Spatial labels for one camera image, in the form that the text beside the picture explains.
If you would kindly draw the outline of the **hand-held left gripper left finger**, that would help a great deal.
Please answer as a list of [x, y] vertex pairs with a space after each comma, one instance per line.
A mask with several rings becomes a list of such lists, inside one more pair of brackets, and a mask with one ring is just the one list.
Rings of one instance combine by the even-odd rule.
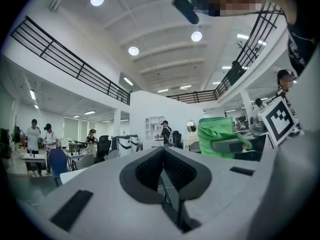
[[[33, 212], [33, 221], [55, 240], [178, 240], [182, 232], [159, 204], [143, 204], [122, 188], [120, 172], [129, 163], [147, 155], [140, 151], [98, 163], [53, 190]], [[78, 191], [92, 198], [69, 231], [51, 222], [51, 217]]]

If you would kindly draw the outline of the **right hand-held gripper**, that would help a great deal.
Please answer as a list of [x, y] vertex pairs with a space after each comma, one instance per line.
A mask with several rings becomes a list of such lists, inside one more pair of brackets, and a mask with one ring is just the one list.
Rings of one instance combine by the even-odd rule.
[[[281, 96], [259, 111], [257, 117], [265, 126], [265, 149], [274, 149], [287, 138], [297, 137], [300, 134], [299, 119], [292, 114]], [[238, 139], [212, 141], [211, 147], [214, 151], [221, 153], [252, 152], [249, 148], [245, 149], [245, 145]]]

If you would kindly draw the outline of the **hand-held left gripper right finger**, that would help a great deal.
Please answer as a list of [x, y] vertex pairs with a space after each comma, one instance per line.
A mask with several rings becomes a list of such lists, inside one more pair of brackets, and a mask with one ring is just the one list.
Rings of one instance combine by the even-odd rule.
[[170, 159], [195, 169], [195, 178], [184, 186], [188, 197], [183, 205], [198, 227], [187, 233], [176, 231], [164, 240], [247, 240], [254, 209], [241, 198], [251, 176], [231, 171], [242, 168], [251, 172], [257, 161], [211, 157], [178, 148], [164, 148], [165, 165]]

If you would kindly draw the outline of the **green wiping cloth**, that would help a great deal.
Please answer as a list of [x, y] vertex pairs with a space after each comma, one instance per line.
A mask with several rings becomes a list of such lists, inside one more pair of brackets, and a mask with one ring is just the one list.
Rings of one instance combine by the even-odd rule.
[[224, 159], [234, 159], [235, 153], [231, 151], [214, 150], [212, 144], [221, 144], [224, 141], [236, 141], [240, 143], [239, 152], [251, 151], [252, 143], [245, 139], [240, 133], [234, 132], [231, 117], [202, 118], [198, 122], [197, 135], [202, 155]]

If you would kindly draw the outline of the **black mesh office chair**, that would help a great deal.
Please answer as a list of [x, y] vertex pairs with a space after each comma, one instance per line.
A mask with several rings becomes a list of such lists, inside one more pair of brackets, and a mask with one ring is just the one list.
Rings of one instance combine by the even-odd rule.
[[112, 144], [112, 141], [109, 140], [108, 135], [102, 135], [99, 137], [97, 142], [97, 154], [96, 154], [96, 161], [98, 163], [104, 161], [105, 157], [109, 155], [111, 144]]

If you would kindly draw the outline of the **white vanity table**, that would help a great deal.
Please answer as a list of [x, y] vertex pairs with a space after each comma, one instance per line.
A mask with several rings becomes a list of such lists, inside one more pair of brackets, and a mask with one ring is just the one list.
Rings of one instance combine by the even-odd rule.
[[184, 150], [201, 153], [199, 138], [196, 132], [186, 134], [182, 140]]

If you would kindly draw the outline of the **oval mirror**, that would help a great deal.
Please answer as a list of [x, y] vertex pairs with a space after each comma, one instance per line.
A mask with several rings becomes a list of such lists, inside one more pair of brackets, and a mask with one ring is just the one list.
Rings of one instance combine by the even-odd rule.
[[194, 134], [197, 132], [197, 124], [194, 120], [189, 120], [186, 125], [186, 129], [190, 134]]

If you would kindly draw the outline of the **white and black machine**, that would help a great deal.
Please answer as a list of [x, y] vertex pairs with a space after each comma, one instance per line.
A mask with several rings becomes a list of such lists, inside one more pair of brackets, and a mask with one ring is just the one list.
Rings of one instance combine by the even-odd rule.
[[140, 140], [137, 134], [111, 138], [111, 150], [118, 151], [120, 157], [136, 153], [139, 144]]

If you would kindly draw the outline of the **white desk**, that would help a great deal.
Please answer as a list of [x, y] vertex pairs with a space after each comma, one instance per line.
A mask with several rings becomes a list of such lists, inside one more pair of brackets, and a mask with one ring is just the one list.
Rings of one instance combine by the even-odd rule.
[[47, 160], [45, 154], [29, 154], [26, 153], [23, 156], [25, 162], [27, 175], [29, 178], [32, 178], [34, 173], [38, 175], [38, 171], [47, 170]]

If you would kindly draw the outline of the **black metal railing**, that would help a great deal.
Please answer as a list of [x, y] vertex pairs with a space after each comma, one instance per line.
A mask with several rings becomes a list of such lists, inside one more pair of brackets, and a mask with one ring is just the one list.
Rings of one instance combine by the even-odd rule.
[[129, 92], [86, 63], [30, 17], [26, 16], [12, 30], [10, 36], [60, 71], [113, 99], [130, 105]]
[[212, 74], [205, 90], [187, 91], [169, 95], [176, 101], [187, 104], [218, 100], [252, 66], [268, 44], [268, 39], [277, 30], [283, 11], [279, 6], [267, 2], [253, 19], [250, 32], [242, 30], [232, 34], [224, 49], [217, 69]]

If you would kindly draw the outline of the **black coat stand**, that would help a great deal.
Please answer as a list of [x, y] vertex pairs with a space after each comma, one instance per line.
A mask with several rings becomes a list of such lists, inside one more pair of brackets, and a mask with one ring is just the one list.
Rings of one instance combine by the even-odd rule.
[[20, 127], [17, 126], [17, 115], [14, 117], [14, 127], [13, 127], [13, 143], [14, 143], [14, 150], [13, 153], [16, 155], [21, 155], [19, 152], [19, 145], [20, 142], [20, 136], [21, 136], [21, 130]]

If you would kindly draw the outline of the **person's black shirt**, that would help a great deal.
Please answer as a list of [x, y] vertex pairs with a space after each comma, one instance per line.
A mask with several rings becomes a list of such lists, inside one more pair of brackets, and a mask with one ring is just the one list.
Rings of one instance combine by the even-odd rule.
[[313, 26], [287, 25], [287, 53], [291, 66], [299, 77], [308, 65], [320, 40]]

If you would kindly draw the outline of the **white wall shelf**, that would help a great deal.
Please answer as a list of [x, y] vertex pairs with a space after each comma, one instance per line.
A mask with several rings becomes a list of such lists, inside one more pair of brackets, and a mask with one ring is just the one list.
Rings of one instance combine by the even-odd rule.
[[163, 130], [164, 116], [152, 116], [145, 118], [145, 139], [147, 142], [162, 141], [159, 135]]

